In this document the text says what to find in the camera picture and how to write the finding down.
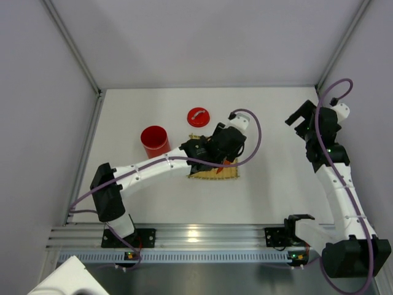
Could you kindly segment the red chicken wing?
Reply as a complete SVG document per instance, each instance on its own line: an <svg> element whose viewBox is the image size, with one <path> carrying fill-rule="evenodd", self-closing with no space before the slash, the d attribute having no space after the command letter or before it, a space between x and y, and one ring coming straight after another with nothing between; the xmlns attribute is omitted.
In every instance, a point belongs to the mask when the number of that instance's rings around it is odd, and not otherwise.
<svg viewBox="0 0 393 295"><path fill-rule="evenodd" d="M228 160L225 160L222 164L222 167L219 167L216 171L216 174L218 175L224 168L227 168L229 165L231 165L232 163Z"/></svg>

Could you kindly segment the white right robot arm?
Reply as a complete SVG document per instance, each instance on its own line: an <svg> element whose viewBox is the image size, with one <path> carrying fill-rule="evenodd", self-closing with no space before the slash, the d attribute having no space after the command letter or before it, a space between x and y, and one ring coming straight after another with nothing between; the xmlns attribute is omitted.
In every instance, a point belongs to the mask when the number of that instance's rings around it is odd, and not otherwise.
<svg viewBox="0 0 393 295"><path fill-rule="evenodd" d="M378 238L359 202L346 149L337 143L340 122L349 116L349 108L340 103L332 108L317 108L305 101L287 120L292 125L303 118L296 134L305 141L306 158L325 191L335 231L325 230L309 214L294 214L284 220L294 241L311 246L322 258L330 278L377 275L391 254L388 240Z"/></svg>

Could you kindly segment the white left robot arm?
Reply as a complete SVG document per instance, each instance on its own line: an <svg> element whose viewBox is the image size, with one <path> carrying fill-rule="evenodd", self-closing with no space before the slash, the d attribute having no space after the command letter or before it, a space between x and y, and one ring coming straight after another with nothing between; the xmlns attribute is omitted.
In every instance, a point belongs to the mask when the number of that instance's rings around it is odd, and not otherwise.
<svg viewBox="0 0 393 295"><path fill-rule="evenodd" d="M189 176L231 164L243 152L247 119L236 116L219 123L214 133L190 139L179 147L144 162L112 168L97 168L90 184L98 218L114 231L115 237L131 242L136 228L123 200L138 190L175 176Z"/></svg>

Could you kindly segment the red cylindrical container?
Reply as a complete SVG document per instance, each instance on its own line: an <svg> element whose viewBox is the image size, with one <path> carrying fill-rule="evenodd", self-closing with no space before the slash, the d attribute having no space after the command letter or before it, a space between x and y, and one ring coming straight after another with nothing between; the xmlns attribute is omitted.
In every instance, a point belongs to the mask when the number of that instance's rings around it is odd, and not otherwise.
<svg viewBox="0 0 393 295"><path fill-rule="evenodd" d="M171 150L166 130L158 125L144 129L140 136L141 143L149 159L158 157Z"/></svg>

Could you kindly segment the red round lid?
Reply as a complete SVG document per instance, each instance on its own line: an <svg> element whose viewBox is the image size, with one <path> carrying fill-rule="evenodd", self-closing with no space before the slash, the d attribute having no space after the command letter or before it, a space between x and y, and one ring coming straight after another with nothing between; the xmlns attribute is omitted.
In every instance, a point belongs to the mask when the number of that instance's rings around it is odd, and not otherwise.
<svg viewBox="0 0 393 295"><path fill-rule="evenodd" d="M207 126L209 121L209 112L202 107L192 108L187 114L187 122L195 128Z"/></svg>

